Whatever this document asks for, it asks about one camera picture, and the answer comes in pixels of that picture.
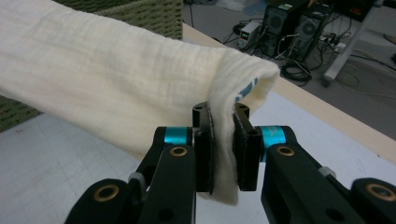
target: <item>cable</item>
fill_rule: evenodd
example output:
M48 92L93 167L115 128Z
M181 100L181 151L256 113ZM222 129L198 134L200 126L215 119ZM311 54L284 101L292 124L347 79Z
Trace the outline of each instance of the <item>cable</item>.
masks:
M280 52L280 44L281 44L281 42L282 41L285 41L286 40L286 38L289 38L289 37L296 37L296 36L298 36L299 34L294 34L294 35L285 35L285 36L283 36L282 38L280 38L279 39L279 41L278 41L278 43L277 43L277 55L274 57L275 59L278 59L278 58L281 58L281 59L288 59L288 58L283 58L283 54L285 54L285 50L281 53Z
M348 27L346 28L346 30L343 32L343 33L341 33L340 35L338 35L338 38L345 38L345 37L347 37L347 36L350 36L352 33L350 32L350 28L352 27L352 18L350 18L349 17L349 25L348 25Z
M289 50L289 54L288 54L287 58L289 58L291 53L293 52L295 44L296 44L296 41L291 41L291 48Z
M221 44L227 44L227 43L231 42L231 41L229 41L231 36L233 36L233 32L231 32L229 35L224 36L223 41L221 42Z
M290 69L300 70L299 72L291 72ZM297 63L294 60L288 60L285 65L283 65L280 69L280 75L286 79L303 82L301 85L297 85L302 87L308 83L309 80L312 79L312 75L308 72L308 68L304 65Z
M329 44L328 43L325 43L324 41L323 41L323 44L321 45L321 48L320 48L320 46L319 46L319 44L317 43L317 49L318 49L318 51L319 51L319 56L320 56L320 60L318 60L318 58L317 58L317 54L314 56L314 59L317 61L317 62L319 62L319 64L317 65L317 66L315 66L315 67L313 67L313 68L310 68L309 70L310 71L314 71L314 70L317 70L317 69L319 69L322 65L324 65L324 64L328 64L329 62L330 62L330 60L332 59L332 56L334 55L334 53L338 53L337 51L334 51L334 50L332 50L332 51L328 51L328 52L326 52L327 51L327 47L329 47ZM326 63L324 63L324 58L323 58L323 55L325 55L326 53L330 53L332 56L329 58L329 60L326 62Z
M194 28L194 19L192 18L192 4L189 4L190 5L190 17L191 17L191 27L192 28Z
M355 61L355 63L359 63L361 66L365 66L365 67L374 69L374 70L376 70L378 73L386 73L386 72L387 72L387 71L381 70L381 69L379 69L379 68L373 67L373 66L371 66L371 65L368 64L368 63L363 63L363 62L358 62L358 61Z
M223 44L225 45L225 44L231 43L231 42L235 41L236 39L239 39L239 36L237 36L234 39L228 40L228 41L224 42Z
M351 66L352 68L354 68L354 73L348 73L348 75L342 75L342 76L338 76L337 80L340 82L341 86L348 90L348 91L353 91L357 94L363 94L363 95L372 95L372 96L378 96L378 97L384 97L384 98L389 98L389 99L396 99L396 96L390 96L390 95L385 95L385 94L380 94L380 93L375 93L375 92L367 92L367 91L356 91L353 89L350 89L349 87L358 87L361 84L361 81L359 80L359 78L356 76L358 74L358 68L356 68L355 66L346 63L345 65ZM353 77L356 81L357 84L356 85L347 85L344 81L344 79L346 77Z
M364 51L364 50L361 50L361 49L353 49L353 50L356 51L356 52L358 52L359 54L362 54L362 55L366 56L366 57L362 57L362 56L355 55L355 54L351 54L350 56L356 57L356 58L362 58L362 59L369 60L369 61L373 61L373 62L377 62L377 63L383 65L384 67L386 67L390 72L396 73L396 68L392 67L392 66L391 66L390 64L388 64L388 63L384 63L384 62L380 61L379 59L377 59L377 58L376 58L375 56L373 56L372 54L370 54L370 53L368 53L368 52L366 52L366 51Z

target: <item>electronic equipment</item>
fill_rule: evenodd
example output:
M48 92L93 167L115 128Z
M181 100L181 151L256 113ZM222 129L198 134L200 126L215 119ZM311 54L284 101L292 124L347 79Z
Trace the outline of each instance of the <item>electronic equipment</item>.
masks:
M314 4L300 18L294 37L289 45L290 57L302 62L312 48L318 43L326 21L334 7L325 4Z
M246 49L253 42L257 41L257 35L260 31L260 24L255 21L251 21L248 25L242 28L239 35L238 47L240 49Z
M265 9L263 25L265 34L258 44L259 51L269 57L275 57L289 45L298 21L308 6L307 0L272 1Z
M263 24L268 26L266 33L271 35L291 35L303 12L308 7L308 0L281 0L269 3L265 9Z
M335 8L346 16L363 21L375 0L336 0Z
M281 41L279 35L265 34L257 45L257 50L271 58L275 58L279 52L285 50L287 45Z

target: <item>woven fabric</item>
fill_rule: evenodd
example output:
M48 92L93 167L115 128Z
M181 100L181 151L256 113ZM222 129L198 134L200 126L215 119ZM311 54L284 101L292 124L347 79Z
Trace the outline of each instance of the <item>woven fabric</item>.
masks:
M0 96L0 132L40 114L40 111L26 104Z
M74 10L124 21L158 35L182 38L181 0L54 0Z

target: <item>computer tower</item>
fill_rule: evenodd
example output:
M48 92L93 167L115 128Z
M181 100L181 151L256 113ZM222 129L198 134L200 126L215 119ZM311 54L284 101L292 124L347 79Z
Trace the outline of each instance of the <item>computer tower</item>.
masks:
M265 9L263 25L266 33L271 35L290 35L303 12L308 7L308 0L270 1Z
M295 29L295 36L289 45L290 57L302 62L312 48L318 43L320 34L333 12L333 6L314 4L300 18Z
M282 41L282 36L280 35L265 34L259 41L256 49L262 54L275 58L287 48L288 44L289 40L285 39Z

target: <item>towel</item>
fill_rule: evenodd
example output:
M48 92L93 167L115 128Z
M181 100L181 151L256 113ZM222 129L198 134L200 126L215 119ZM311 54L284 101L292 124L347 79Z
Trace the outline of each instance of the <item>towel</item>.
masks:
M0 1L0 94L97 135L133 156L158 126L191 126L208 101L216 135L211 199L237 204L233 104L254 111L279 70L234 49L165 38L50 0Z
M231 11L242 11L245 7L245 0L219 0L216 7L224 7Z

